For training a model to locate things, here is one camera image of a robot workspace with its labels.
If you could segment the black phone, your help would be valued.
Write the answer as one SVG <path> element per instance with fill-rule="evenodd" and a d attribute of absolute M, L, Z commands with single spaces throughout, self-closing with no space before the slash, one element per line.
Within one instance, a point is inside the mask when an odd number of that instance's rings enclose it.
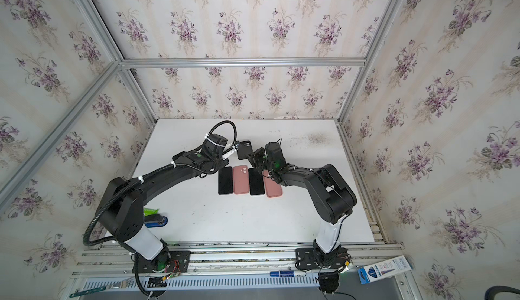
<path fill-rule="evenodd" d="M 238 160 L 249 160 L 253 153 L 253 147 L 250 140 L 243 140 L 238 142 L 237 157 Z"/>
<path fill-rule="evenodd" d="M 218 172 L 218 194 L 228 195 L 234 193 L 233 168 L 224 167 Z"/>

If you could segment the pink phone case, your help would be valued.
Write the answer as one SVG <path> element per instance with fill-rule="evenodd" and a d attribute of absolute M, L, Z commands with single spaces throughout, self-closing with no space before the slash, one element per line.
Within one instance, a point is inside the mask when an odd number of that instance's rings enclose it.
<path fill-rule="evenodd" d="M 267 170 L 264 170 L 262 172 L 262 176 L 264 179 L 264 188 L 265 188 L 265 194 L 268 198 L 276 198 L 281 197 L 283 194 L 282 186 L 280 186 L 278 183 L 276 183 L 269 172 Z"/>
<path fill-rule="evenodd" d="M 249 170 L 246 165 L 235 166 L 232 169 L 234 194 L 249 194 Z"/>

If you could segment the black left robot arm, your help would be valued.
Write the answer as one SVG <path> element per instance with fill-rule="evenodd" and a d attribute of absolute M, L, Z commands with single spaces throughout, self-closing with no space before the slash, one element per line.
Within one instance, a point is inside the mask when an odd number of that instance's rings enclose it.
<path fill-rule="evenodd" d="M 144 206 L 182 182 L 216 174 L 227 166 L 229 155 L 236 151 L 236 142 L 230 146 L 227 142 L 219 134 L 208 133 L 199 147 L 178 153 L 170 163 L 149 174 L 130 180 L 113 179 L 93 219 L 93 225 L 100 224 L 110 236 L 91 240 L 85 234 L 84 245 L 113 241 L 149 262 L 165 262 L 169 250 L 144 223 Z"/>

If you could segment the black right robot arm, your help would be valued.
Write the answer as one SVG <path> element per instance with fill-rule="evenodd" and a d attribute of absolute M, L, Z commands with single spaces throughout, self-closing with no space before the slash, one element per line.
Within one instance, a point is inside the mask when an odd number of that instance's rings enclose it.
<path fill-rule="evenodd" d="M 353 213 L 357 198 L 332 164 L 306 168 L 290 164 L 283 155 L 279 142 L 270 142 L 265 147 L 246 156 L 252 168 L 284 187 L 299 187 L 307 190 L 322 222 L 314 240 L 314 247 L 323 255 L 332 254 L 340 247 L 339 237 L 343 221 Z"/>

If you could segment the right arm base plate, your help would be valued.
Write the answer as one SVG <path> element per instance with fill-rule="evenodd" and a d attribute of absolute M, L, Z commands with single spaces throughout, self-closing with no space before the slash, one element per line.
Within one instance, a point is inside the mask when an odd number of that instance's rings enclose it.
<path fill-rule="evenodd" d="M 331 253 L 323 253 L 320 248 L 299 248 L 295 250 L 295 268 L 306 272 L 311 270 L 343 270 L 351 262 L 351 255 L 343 247 Z"/>

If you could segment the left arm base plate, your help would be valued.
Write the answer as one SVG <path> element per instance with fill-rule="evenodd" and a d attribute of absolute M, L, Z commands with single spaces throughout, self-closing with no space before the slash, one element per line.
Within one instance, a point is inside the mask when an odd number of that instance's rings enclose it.
<path fill-rule="evenodd" d="M 152 260 L 147 260 L 139 255 L 132 272 L 138 274 L 185 273 L 188 271 L 190 256 L 189 251 L 161 251 Z"/>

